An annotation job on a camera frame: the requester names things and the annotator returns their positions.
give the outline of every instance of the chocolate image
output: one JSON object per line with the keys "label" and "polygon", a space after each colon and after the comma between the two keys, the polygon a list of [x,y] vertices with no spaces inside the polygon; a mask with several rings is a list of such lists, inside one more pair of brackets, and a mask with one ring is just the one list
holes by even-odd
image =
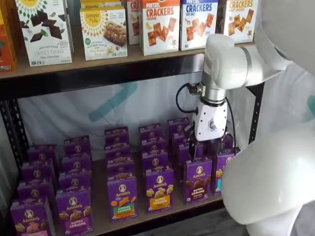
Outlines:
{"label": "chocolate image", "polygon": [[41,33],[34,34],[33,37],[31,38],[31,43],[41,40],[42,36],[43,35]]}

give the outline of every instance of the snack box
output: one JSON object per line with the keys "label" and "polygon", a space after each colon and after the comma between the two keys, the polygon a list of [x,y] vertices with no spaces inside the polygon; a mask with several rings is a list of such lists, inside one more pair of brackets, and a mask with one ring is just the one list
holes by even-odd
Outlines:
{"label": "snack box", "polygon": [[139,132],[141,140],[163,136],[160,123],[139,127]]}
{"label": "snack box", "polygon": [[133,171],[109,173],[107,188],[112,222],[137,217],[137,180]]}
{"label": "snack box", "polygon": [[91,144],[88,135],[64,141],[64,153],[66,156],[84,152],[91,154]]}
{"label": "snack box", "polygon": [[220,0],[219,3],[221,33],[230,36],[234,43],[252,42],[258,0]]}
{"label": "snack box", "polygon": [[16,0],[30,66],[72,62],[64,0]]}
{"label": "snack box", "polygon": [[68,172],[73,169],[91,170],[92,169],[91,156],[85,152],[65,156],[61,160],[61,166],[64,172]]}
{"label": "snack box", "polygon": [[209,35],[215,34],[218,0],[182,0],[180,49],[204,48]]}
{"label": "snack box", "polygon": [[56,202],[64,235],[82,235],[94,231],[89,190],[78,187],[59,190]]}
{"label": "snack box", "polygon": [[126,12],[123,6],[81,8],[85,60],[127,56]]}
{"label": "snack box", "polygon": [[149,152],[152,150],[166,149],[166,140],[163,137],[149,138],[141,141],[142,152]]}
{"label": "snack box", "polygon": [[147,213],[172,209],[174,173],[170,165],[146,170],[144,176]]}
{"label": "snack box", "polygon": [[165,149],[142,153],[142,170],[168,165],[168,152]]}
{"label": "snack box", "polygon": [[105,130],[105,144],[129,143],[128,127],[118,127]]}
{"label": "snack box", "polygon": [[55,236],[55,227],[46,197],[13,201],[10,213],[17,236]]}
{"label": "snack box", "polygon": [[182,185],[185,204],[209,198],[211,168],[212,160],[208,156],[185,163],[184,184]]}

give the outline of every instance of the cracker image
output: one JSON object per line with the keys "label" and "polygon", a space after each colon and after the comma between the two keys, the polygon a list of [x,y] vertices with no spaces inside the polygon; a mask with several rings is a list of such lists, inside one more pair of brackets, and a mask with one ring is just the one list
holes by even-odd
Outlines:
{"label": "cracker image", "polygon": [[247,23],[247,21],[246,21],[246,19],[243,17],[242,20],[241,20],[241,22],[240,22],[240,25],[238,26],[238,30],[239,30],[240,32],[243,32],[243,30],[244,30],[244,28],[245,28],[245,26],[246,26],[246,23]]}
{"label": "cracker image", "polygon": [[247,17],[246,17],[246,21],[248,23],[251,23],[252,22],[252,16],[254,15],[254,10],[252,9],[249,9],[248,10],[248,14],[247,14]]}

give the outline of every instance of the purple box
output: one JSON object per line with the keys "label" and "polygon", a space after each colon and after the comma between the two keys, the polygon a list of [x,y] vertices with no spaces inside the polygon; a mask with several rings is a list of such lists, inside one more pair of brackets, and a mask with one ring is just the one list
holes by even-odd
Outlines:
{"label": "purple box", "polygon": [[71,187],[91,189],[91,170],[74,169],[68,172],[60,173],[59,185],[60,189],[65,190]]}
{"label": "purple box", "polygon": [[91,156],[88,153],[77,153],[65,156],[61,160],[61,166],[64,172],[68,172],[73,169],[91,170],[92,169]]}
{"label": "purple box", "polygon": [[172,209],[174,173],[170,165],[146,170],[145,179],[147,213]]}
{"label": "purple box", "polygon": [[142,170],[168,165],[168,154],[164,149],[142,153]]}
{"label": "purple box", "polygon": [[83,235],[94,230],[89,190],[74,187],[59,190],[56,196],[59,218],[64,235]]}
{"label": "purple box", "polygon": [[141,141],[142,152],[166,149],[166,140],[163,137],[149,138]]}
{"label": "purple box", "polygon": [[129,143],[128,127],[105,130],[105,143],[107,146],[116,143]]}
{"label": "purple box", "polygon": [[64,141],[64,153],[66,156],[84,152],[91,153],[90,138],[88,135]]}
{"label": "purple box", "polygon": [[109,173],[107,192],[112,222],[137,217],[137,180],[134,172]]}
{"label": "purple box", "polygon": [[184,167],[183,195],[185,204],[207,200],[210,194],[212,160],[205,156],[187,161]]}
{"label": "purple box", "polygon": [[113,144],[110,146],[104,146],[105,158],[112,160],[115,157],[130,155],[130,146],[128,143]]}
{"label": "purple box", "polygon": [[142,126],[139,128],[139,131],[141,140],[163,136],[160,123]]}
{"label": "purple box", "polygon": [[17,236],[56,235],[46,197],[14,201],[10,212]]}

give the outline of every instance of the white box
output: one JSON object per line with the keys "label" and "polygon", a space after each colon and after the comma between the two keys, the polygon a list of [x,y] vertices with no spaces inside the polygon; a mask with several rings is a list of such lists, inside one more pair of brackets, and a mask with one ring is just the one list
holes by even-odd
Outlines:
{"label": "white box", "polygon": [[218,0],[182,0],[180,49],[204,48],[216,32]]}
{"label": "white box", "polygon": [[71,63],[68,15],[63,0],[16,0],[31,66]]}

